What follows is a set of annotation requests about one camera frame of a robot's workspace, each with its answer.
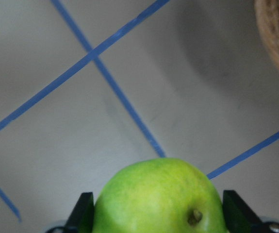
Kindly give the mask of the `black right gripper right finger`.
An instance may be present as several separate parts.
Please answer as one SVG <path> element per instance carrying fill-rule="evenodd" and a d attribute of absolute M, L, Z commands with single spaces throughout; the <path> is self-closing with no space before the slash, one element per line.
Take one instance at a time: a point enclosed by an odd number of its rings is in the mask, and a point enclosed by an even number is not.
<path fill-rule="evenodd" d="M 230 233 L 279 233 L 279 222 L 262 221 L 235 190 L 223 191 L 222 207 Z"/>

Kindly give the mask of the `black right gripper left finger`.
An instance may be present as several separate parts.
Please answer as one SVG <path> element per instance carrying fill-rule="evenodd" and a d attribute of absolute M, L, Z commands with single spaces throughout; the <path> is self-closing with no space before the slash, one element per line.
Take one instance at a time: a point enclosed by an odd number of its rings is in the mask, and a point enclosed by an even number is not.
<path fill-rule="evenodd" d="M 92 192 L 81 193 L 66 224 L 65 233 L 91 233 L 94 219 L 94 197 Z"/>

